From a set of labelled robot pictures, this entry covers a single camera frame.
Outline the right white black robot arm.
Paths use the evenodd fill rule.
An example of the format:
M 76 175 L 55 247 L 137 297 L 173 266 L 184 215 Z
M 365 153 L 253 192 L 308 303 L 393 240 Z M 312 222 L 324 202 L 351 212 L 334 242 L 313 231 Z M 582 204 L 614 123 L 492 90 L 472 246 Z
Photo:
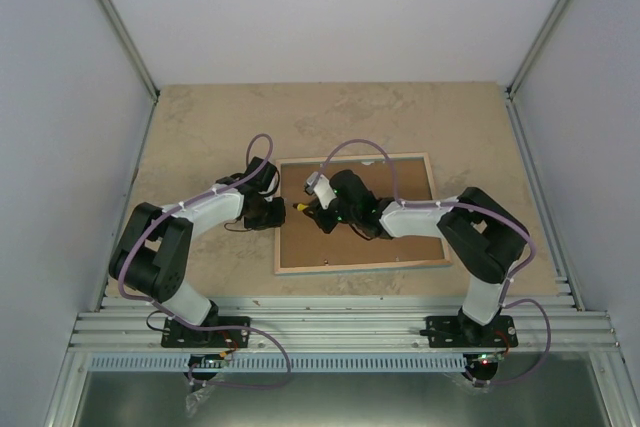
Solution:
M 345 224 L 367 241 L 409 236 L 445 241 L 470 275 L 457 323 L 471 346 L 494 336 L 508 284 L 536 255 L 527 228 L 476 187 L 444 200 L 407 201 L 377 197 L 353 171 L 341 170 L 330 178 L 312 173 L 305 192 L 313 200 L 302 212 L 326 234 Z

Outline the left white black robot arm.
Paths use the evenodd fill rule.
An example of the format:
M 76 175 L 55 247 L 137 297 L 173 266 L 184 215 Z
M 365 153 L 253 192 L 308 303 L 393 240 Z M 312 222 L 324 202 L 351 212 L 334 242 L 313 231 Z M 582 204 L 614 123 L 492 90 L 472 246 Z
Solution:
M 181 203 L 137 205 L 109 263 L 118 288 L 133 289 L 157 308 L 184 322 L 197 346 L 218 337 L 218 306 L 185 279 L 191 243 L 214 227 L 240 221 L 248 231 L 284 224 L 285 205 L 275 195 L 277 167 L 254 157 L 243 173 L 223 177 L 210 190 Z

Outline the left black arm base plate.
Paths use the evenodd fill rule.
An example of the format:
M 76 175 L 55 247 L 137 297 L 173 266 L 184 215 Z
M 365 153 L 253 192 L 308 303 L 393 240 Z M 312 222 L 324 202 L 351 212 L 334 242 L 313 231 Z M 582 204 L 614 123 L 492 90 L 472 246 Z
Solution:
M 225 350 L 236 350 L 248 345 L 250 317 L 218 316 L 213 319 L 213 326 L 222 327 L 222 330 L 194 330 L 176 320 L 166 320 L 160 345 L 163 348 L 219 348 Z

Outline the teal wooden picture frame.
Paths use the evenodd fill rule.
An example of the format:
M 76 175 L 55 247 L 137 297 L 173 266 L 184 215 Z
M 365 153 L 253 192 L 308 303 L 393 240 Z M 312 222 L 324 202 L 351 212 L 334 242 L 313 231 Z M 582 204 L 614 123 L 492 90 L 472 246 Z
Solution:
M 426 152 L 389 154 L 399 181 L 399 193 L 411 200 L 439 196 Z M 287 203 L 307 204 L 304 183 L 321 167 L 323 158 L 289 158 L 275 161 L 281 174 L 277 196 Z M 377 197 L 392 197 L 392 175 L 381 154 L 336 156 L 325 171 L 330 177 L 351 169 Z M 364 240 L 345 224 L 325 234 L 315 222 L 287 205 L 286 222 L 275 231 L 276 275 L 449 267 L 451 250 L 439 238 L 408 236 L 397 240 Z

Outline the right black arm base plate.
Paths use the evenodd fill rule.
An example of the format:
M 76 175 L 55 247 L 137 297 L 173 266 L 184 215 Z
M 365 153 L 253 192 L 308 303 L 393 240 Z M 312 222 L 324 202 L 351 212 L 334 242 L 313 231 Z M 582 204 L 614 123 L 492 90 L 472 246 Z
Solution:
M 431 348 L 511 348 L 519 345 L 514 320 L 498 315 L 480 326 L 463 316 L 428 316 L 419 335 Z

